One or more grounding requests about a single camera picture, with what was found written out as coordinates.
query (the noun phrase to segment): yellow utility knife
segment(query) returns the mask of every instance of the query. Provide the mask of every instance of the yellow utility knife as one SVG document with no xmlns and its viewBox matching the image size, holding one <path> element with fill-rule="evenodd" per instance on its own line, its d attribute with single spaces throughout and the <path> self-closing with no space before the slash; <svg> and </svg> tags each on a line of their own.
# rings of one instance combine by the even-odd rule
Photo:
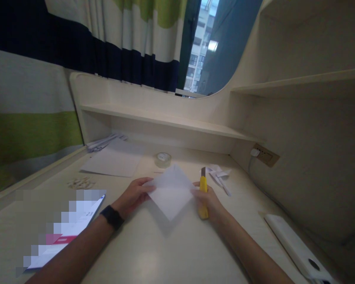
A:
<svg viewBox="0 0 355 284">
<path fill-rule="evenodd" d="M 201 169 L 201 178 L 200 178 L 200 190 L 202 192 L 208 192 L 208 186 L 206 184 L 206 177 L 205 177 L 205 167 Z M 209 214 L 208 214 L 208 208 L 204 204 L 200 204 L 198 207 L 198 214 L 201 219 L 208 219 Z"/>
</svg>

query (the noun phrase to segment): electrical outlet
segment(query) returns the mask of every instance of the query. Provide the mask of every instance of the electrical outlet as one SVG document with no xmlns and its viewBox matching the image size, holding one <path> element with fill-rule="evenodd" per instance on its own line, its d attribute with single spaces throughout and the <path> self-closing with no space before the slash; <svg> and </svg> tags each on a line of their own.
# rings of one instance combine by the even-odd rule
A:
<svg viewBox="0 0 355 284">
<path fill-rule="evenodd" d="M 267 166 L 270 168 L 273 167 L 273 165 L 277 162 L 277 160 L 280 158 L 279 155 L 276 155 L 275 153 L 269 151 L 268 149 L 260 146 L 259 144 L 254 145 L 254 149 L 257 149 L 260 151 L 259 155 L 256 157 L 259 161 L 265 163 Z"/>
</svg>

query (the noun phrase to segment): hand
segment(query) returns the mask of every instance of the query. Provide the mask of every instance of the hand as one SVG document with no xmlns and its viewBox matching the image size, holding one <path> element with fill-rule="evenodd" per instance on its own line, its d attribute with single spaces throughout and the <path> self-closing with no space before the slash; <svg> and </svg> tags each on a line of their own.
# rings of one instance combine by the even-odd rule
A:
<svg viewBox="0 0 355 284">
<path fill-rule="evenodd" d="M 199 187 L 200 182 L 194 182 L 193 185 Z M 220 222 L 221 217 L 226 212 L 226 209 L 218 200 L 213 188 L 211 188 L 210 186 L 207 187 L 207 193 L 197 189 L 192 189 L 191 193 L 196 198 L 198 205 L 204 204 L 208 208 L 209 221 L 214 224 L 218 224 Z"/>
<path fill-rule="evenodd" d="M 133 180 L 124 193 L 112 203 L 122 219 L 126 219 L 139 205 L 150 199 L 148 192 L 155 190 L 155 186 L 143 187 L 142 185 L 153 178 L 141 177 Z"/>
</svg>

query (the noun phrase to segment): white remote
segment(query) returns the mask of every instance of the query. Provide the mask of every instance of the white remote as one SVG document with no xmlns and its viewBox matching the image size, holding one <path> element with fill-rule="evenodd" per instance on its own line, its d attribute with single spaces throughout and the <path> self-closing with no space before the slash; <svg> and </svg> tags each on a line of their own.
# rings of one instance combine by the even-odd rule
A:
<svg viewBox="0 0 355 284">
<path fill-rule="evenodd" d="M 264 219 L 271 227 L 303 276 L 317 283 L 331 284 L 333 278 L 293 231 L 284 218 L 267 214 Z"/>
</svg>

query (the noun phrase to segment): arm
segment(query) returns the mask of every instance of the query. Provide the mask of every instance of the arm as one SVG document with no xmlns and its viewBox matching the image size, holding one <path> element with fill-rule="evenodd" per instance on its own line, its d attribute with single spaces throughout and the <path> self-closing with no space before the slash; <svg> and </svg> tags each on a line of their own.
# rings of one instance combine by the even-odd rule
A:
<svg viewBox="0 0 355 284">
<path fill-rule="evenodd" d="M 200 182 L 195 182 L 193 185 L 200 186 Z M 192 190 L 192 194 L 198 202 L 206 204 L 209 212 L 209 220 L 234 250 L 253 283 L 293 284 L 288 275 L 222 206 L 210 186 L 208 186 L 207 193 Z"/>
<path fill-rule="evenodd" d="M 140 204 L 150 199 L 155 187 L 142 185 L 152 178 L 132 181 L 125 192 L 111 204 L 122 219 L 126 219 Z M 59 252 L 26 283 L 79 283 L 108 242 L 114 228 L 99 215 L 76 239 Z"/>
</svg>

